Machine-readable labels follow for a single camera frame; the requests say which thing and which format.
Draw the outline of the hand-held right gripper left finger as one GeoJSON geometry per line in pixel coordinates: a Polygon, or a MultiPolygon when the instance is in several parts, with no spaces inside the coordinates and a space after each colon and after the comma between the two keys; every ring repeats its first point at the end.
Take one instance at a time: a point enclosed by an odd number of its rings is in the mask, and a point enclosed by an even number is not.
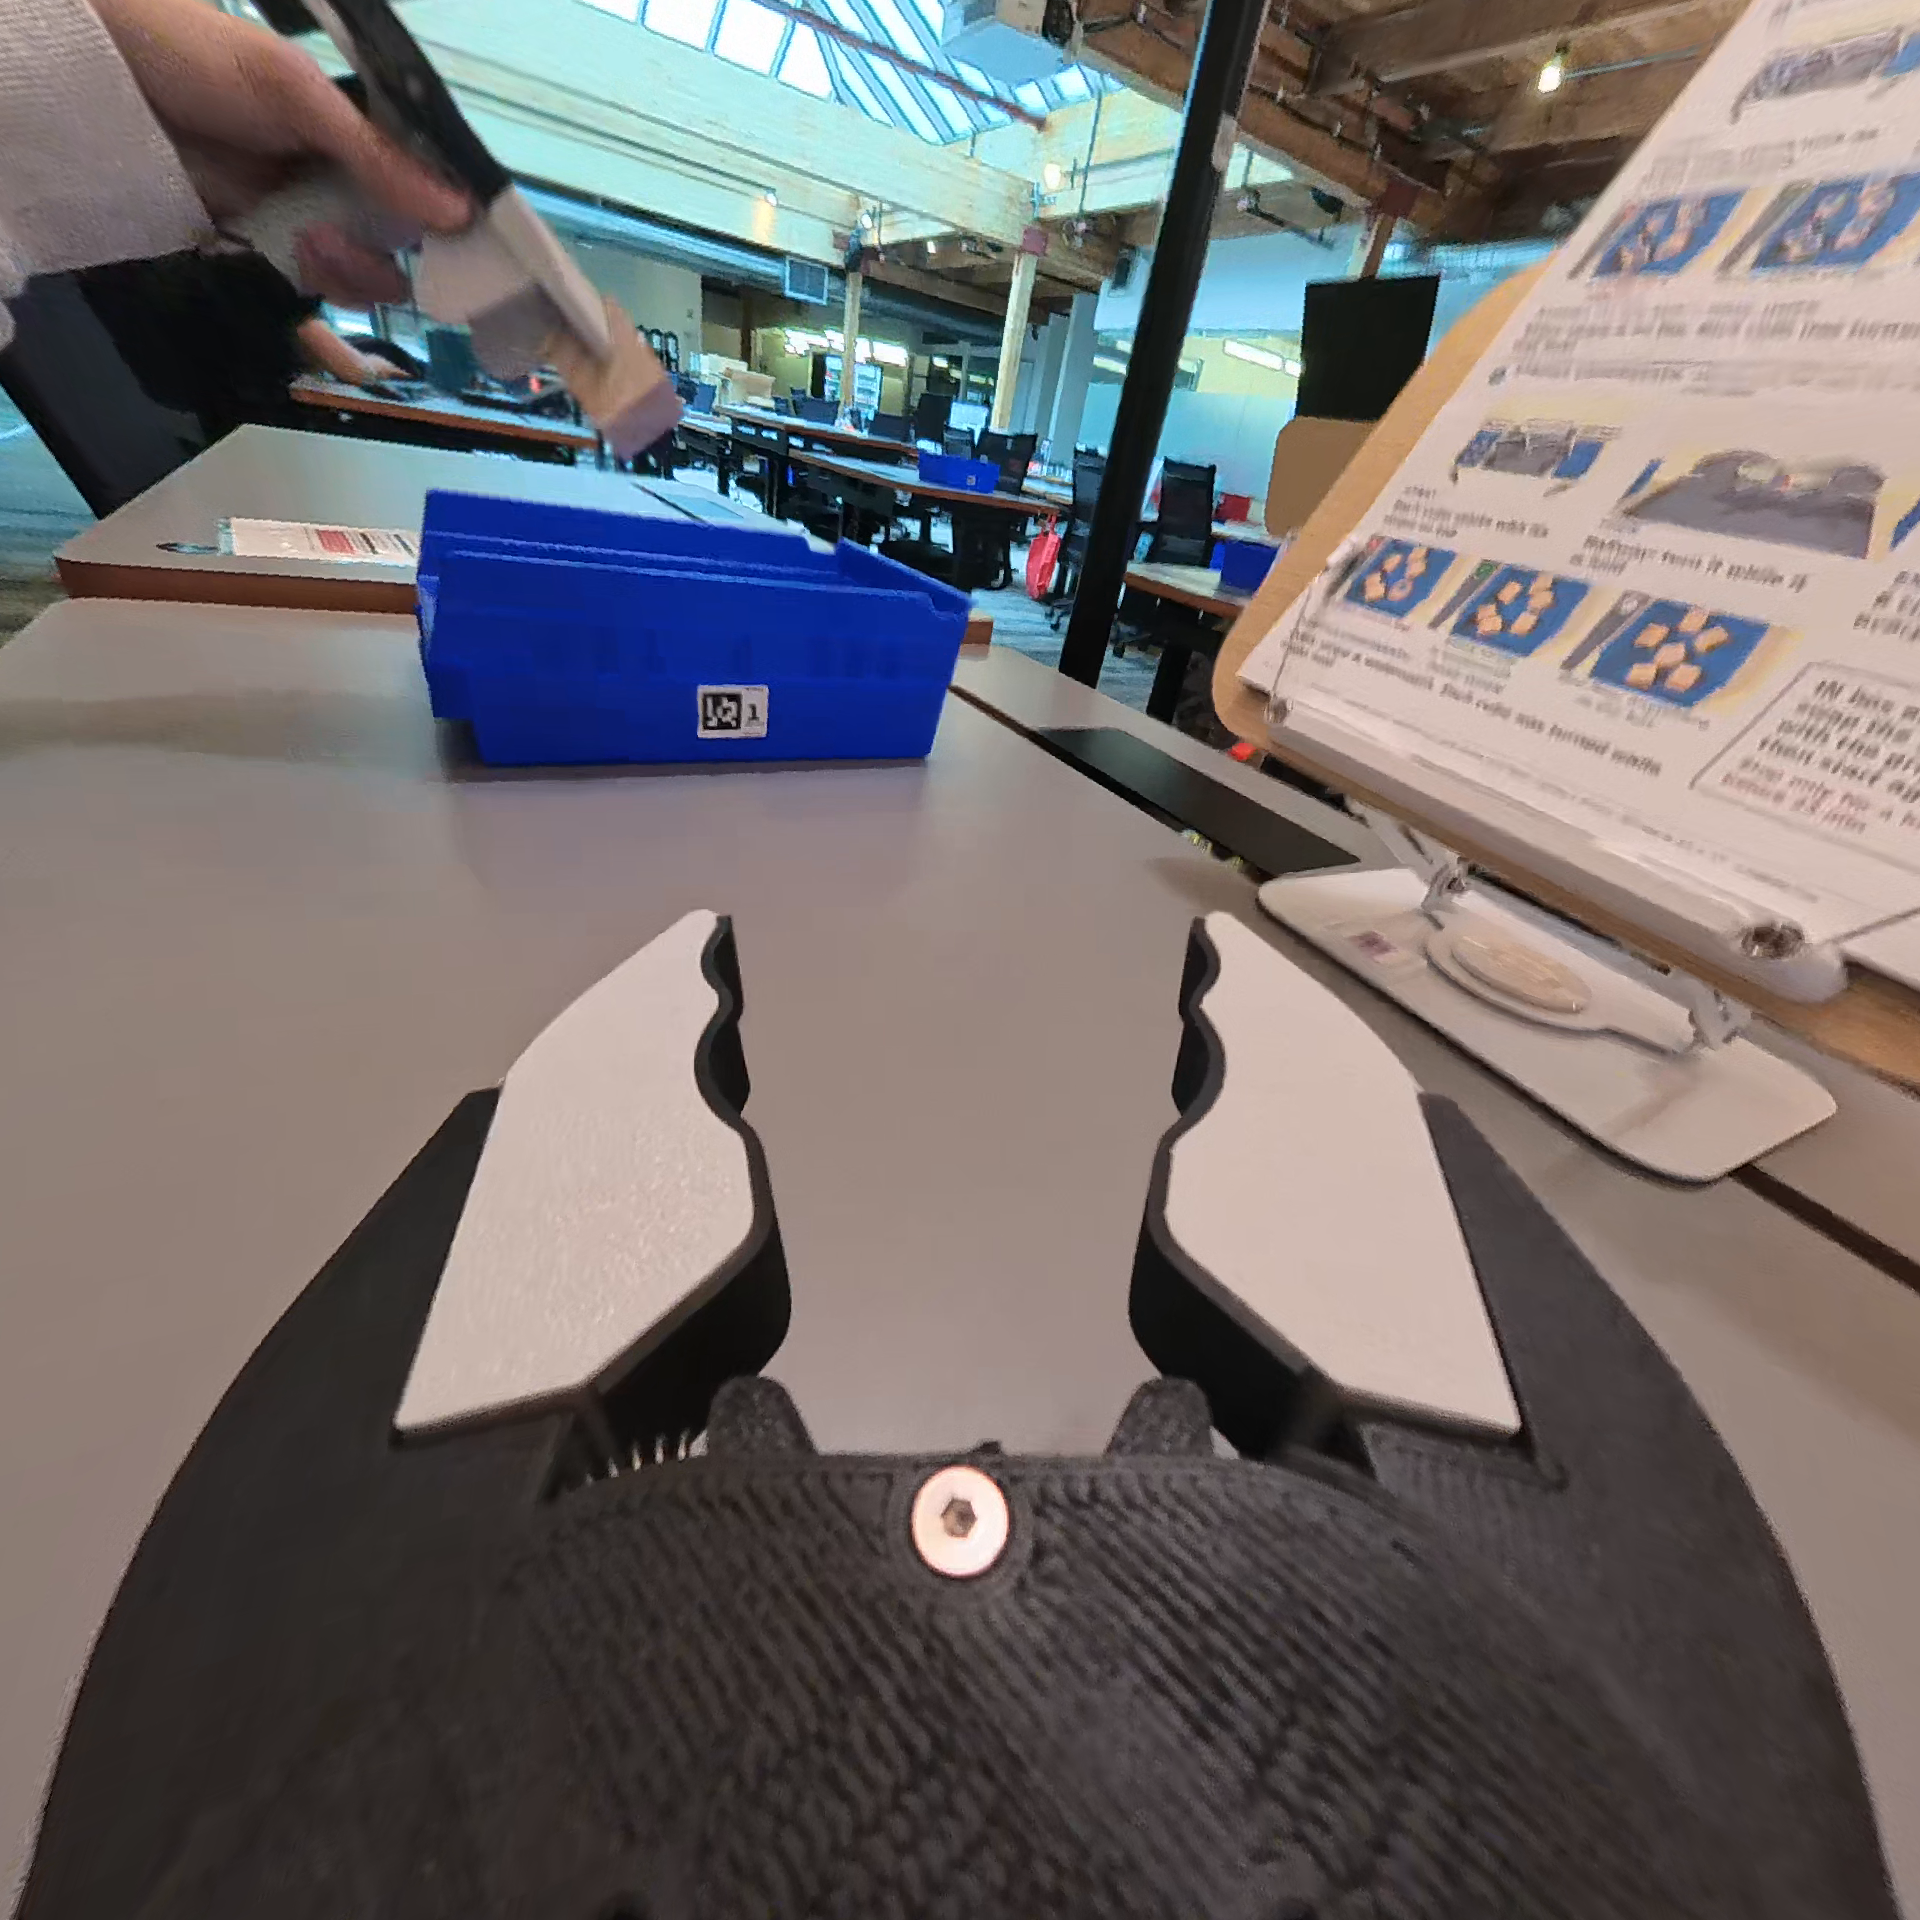
{"type": "Polygon", "coordinates": [[[559,1419],[584,1472],[684,1456],[785,1344],[735,922],[685,913],[497,1089],[394,1412],[425,1444],[559,1419]]]}

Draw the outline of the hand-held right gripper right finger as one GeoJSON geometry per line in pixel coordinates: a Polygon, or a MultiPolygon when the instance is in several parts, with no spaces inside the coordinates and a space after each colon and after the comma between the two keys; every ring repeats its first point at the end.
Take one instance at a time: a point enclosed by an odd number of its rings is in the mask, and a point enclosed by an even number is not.
{"type": "Polygon", "coordinates": [[[1127,1316],[1228,1451],[1513,1456],[1523,1401],[1418,1081],[1243,922],[1188,925],[1127,1316]]]}

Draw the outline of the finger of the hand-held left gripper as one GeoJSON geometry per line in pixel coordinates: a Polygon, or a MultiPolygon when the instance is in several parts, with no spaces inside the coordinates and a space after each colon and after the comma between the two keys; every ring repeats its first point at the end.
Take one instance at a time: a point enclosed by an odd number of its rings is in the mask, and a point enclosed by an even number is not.
{"type": "Polygon", "coordinates": [[[604,299],[579,270],[571,253],[548,229],[522,190],[507,188],[487,210],[484,229],[539,282],[560,323],[548,339],[554,365],[565,354],[584,361],[609,348],[604,299]]]}
{"type": "Polygon", "coordinates": [[[423,238],[416,304],[432,323],[467,330],[477,365],[492,377],[525,377],[551,361],[559,308],[489,229],[423,238]]]}

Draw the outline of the blue-striped wooden cube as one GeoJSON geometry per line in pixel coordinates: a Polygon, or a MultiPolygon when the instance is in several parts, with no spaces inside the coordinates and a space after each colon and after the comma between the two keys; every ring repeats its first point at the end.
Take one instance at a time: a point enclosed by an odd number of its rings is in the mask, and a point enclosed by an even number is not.
{"type": "Polygon", "coordinates": [[[609,348],[586,358],[586,372],[569,387],[609,451],[632,461],[672,440],[684,420],[684,398],[658,352],[640,336],[629,314],[604,296],[609,348]]]}

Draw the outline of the person's left forearm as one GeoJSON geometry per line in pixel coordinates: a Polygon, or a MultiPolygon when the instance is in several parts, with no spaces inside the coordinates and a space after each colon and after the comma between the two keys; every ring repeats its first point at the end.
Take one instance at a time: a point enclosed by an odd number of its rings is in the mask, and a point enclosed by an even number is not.
{"type": "Polygon", "coordinates": [[[3,5],[3,299],[35,276],[210,236],[175,145],[91,5],[3,5]]]}

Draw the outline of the person's left hand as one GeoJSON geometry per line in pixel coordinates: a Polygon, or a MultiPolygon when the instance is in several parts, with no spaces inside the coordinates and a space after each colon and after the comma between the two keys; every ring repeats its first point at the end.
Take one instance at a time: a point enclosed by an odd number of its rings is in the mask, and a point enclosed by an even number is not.
{"type": "Polygon", "coordinates": [[[337,222],[298,234],[293,280],[306,296],[396,301],[404,291],[396,246],[473,222],[455,184],[381,133],[308,52],[272,29],[199,3],[99,3],[93,12],[218,227],[234,230],[314,172],[344,176],[380,219],[381,245],[337,222]]]}

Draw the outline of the wooden-top background table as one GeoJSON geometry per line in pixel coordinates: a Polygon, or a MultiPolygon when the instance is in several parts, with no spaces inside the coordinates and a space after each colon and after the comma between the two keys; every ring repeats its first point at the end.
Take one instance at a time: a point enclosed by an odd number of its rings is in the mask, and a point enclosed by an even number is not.
{"type": "Polygon", "coordinates": [[[1215,661],[1250,603],[1252,594],[1224,586],[1216,569],[1171,562],[1127,569],[1112,649],[1157,656],[1146,715],[1175,729],[1209,728],[1215,661]]]}
{"type": "Polygon", "coordinates": [[[324,376],[305,376],[290,385],[290,402],[305,429],[420,445],[437,451],[480,451],[531,465],[588,465],[604,469],[607,448],[584,424],[529,417],[473,401],[455,401],[408,381],[357,389],[324,376]]]}
{"type": "Polygon", "coordinates": [[[1012,461],[999,492],[965,497],[922,488],[913,442],[783,417],[762,405],[721,402],[684,428],[721,428],[735,475],[754,485],[762,508],[824,540],[893,545],[907,562],[965,590],[1012,584],[1015,548],[1048,517],[1063,517],[1059,490],[1036,488],[1012,461]]]}

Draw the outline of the white paper sheet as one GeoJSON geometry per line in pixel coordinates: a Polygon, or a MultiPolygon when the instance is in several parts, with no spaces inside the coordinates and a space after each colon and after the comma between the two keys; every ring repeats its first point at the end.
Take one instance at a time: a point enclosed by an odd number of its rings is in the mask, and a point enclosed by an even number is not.
{"type": "Polygon", "coordinates": [[[219,522],[219,550],[237,560],[300,560],[408,574],[419,568],[416,532],[340,522],[226,517],[219,522]]]}

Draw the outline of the instruction board on stand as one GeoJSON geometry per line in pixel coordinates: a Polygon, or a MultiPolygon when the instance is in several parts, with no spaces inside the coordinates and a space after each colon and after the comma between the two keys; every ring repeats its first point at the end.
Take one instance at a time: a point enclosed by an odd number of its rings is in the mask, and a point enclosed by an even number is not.
{"type": "Polygon", "coordinates": [[[1639,900],[1589,900],[1513,846],[1433,822],[1377,776],[1279,741],[1264,696],[1240,682],[1252,648],[1321,576],[1546,265],[1527,288],[1497,288],[1451,328],[1271,572],[1271,624],[1257,633],[1247,621],[1232,641],[1236,692],[1250,700],[1264,746],[1354,800],[1388,849],[1378,870],[1274,880],[1261,910],[1597,1146],[1705,1184],[1835,1116],[1834,1092],[1810,1072],[1746,1035],[1765,998],[1807,1016],[1832,1010],[1858,974],[1915,986],[1832,954],[1753,962],[1639,900]],[[1349,931],[1363,925],[1396,939],[1405,962],[1373,968],[1355,954],[1349,931]]]}

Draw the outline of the black steel column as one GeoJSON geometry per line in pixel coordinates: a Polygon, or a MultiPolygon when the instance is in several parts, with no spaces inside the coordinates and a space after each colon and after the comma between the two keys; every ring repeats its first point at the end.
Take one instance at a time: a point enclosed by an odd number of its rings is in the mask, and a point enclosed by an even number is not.
{"type": "Polygon", "coordinates": [[[1202,280],[1216,201],[1240,138],[1243,94],[1261,38],[1264,3],[1212,3],[1195,45],[1159,236],[1120,385],[1108,461],[1063,638],[1060,672],[1092,689],[1112,649],[1137,523],[1202,280]]]}

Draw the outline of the black office chair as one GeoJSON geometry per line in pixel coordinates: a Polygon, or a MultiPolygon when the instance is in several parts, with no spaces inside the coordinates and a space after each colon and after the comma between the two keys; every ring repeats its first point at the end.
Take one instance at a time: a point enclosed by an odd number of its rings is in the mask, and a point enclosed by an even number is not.
{"type": "Polygon", "coordinates": [[[1165,460],[1144,560],[1208,569],[1215,553],[1215,504],[1216,469],[1212,465],[1165,460]]]}

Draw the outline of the wooden book stand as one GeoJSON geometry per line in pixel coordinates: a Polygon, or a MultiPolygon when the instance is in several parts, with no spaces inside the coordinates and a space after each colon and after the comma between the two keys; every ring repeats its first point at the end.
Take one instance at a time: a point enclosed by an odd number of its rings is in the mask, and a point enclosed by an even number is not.
{"type": "Polygon", "coordinates": [[[1274,540],[1301,532],[1373,435],[1373,420],[1295,417],[1279,432],[1261,526],[1274,540]]]}

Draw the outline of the black display panel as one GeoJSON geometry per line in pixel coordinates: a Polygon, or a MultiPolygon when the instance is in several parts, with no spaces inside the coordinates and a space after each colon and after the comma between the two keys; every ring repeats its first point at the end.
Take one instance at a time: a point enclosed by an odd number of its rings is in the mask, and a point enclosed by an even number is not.
{"type": "Polygon", "coordinates": [[[1377,424],[1426,358],[1441,286],[1435,275],[1308,284],[1297,417],[1377,424]]]}

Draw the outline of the printed instruction poster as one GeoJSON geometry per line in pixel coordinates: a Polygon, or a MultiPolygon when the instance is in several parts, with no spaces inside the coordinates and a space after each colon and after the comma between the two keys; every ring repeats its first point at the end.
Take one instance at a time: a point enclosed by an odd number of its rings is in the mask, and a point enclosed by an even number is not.
{"type": "Polygon", "coordinates": [[[1915,5],[1752,5],[1240,682],[1753,962],[1915,986],[1915,5]]]}

